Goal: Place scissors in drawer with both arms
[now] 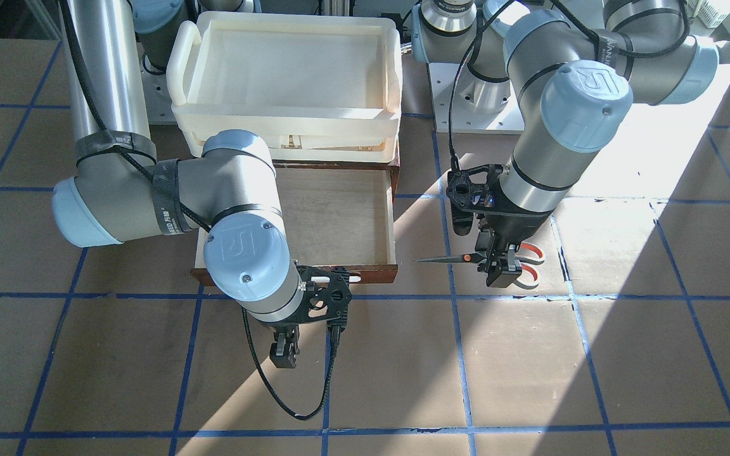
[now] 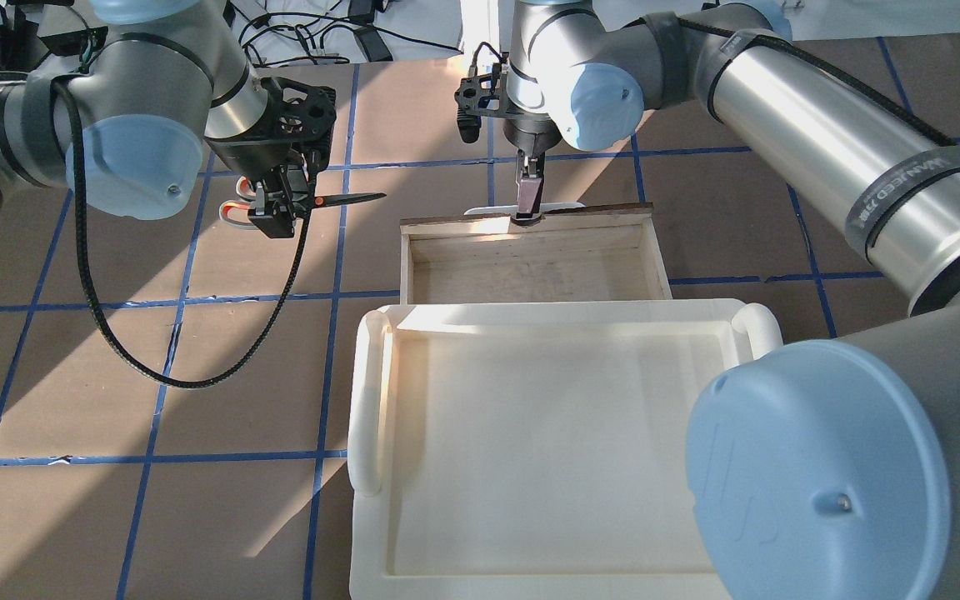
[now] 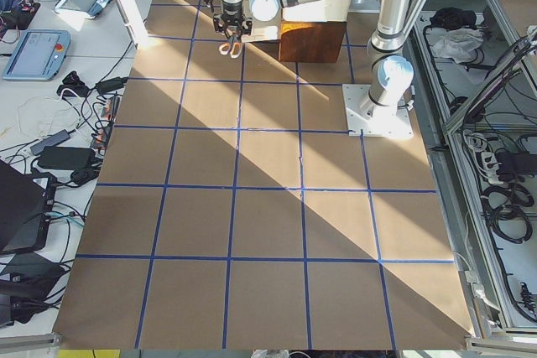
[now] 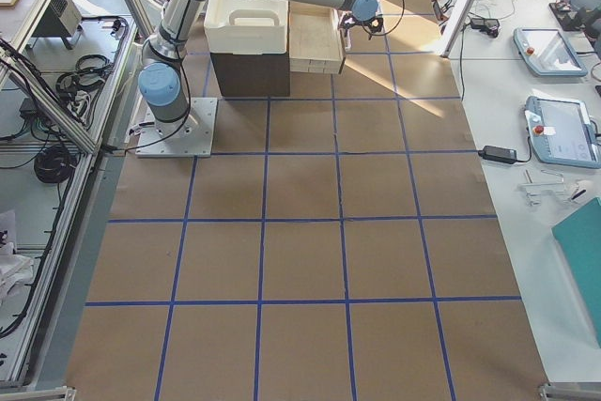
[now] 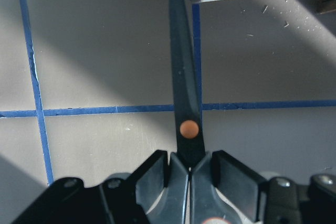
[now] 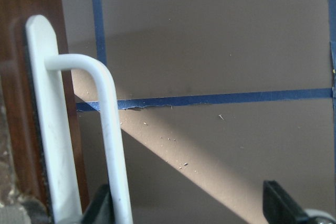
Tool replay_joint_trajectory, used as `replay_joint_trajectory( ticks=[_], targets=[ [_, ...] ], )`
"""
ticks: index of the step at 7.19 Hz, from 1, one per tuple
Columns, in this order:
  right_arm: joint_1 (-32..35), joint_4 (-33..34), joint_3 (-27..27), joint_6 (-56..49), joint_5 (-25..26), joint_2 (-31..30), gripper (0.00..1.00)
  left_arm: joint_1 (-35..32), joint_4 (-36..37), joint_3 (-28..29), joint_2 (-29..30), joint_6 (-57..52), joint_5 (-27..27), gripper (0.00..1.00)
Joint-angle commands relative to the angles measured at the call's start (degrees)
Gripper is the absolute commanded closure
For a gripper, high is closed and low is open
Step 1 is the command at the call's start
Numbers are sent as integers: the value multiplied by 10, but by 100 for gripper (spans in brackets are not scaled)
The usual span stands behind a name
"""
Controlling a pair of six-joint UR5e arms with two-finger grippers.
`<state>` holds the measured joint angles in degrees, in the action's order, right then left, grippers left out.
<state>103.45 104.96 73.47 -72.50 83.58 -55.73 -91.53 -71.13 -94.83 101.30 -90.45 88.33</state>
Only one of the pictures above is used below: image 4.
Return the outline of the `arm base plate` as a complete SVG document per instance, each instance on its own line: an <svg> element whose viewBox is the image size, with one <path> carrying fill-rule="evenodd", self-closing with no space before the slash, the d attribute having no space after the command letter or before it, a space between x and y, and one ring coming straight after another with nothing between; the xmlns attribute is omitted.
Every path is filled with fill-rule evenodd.
<svg viewBox="0 0 601 401"><path fill-rule="evenodd" d="M192 108L183 125L180 121L156 122L147 107L145 122L151 125L141 129L135 154L142 158L209 157L217 107L217 98L192 97Z"/></svg>

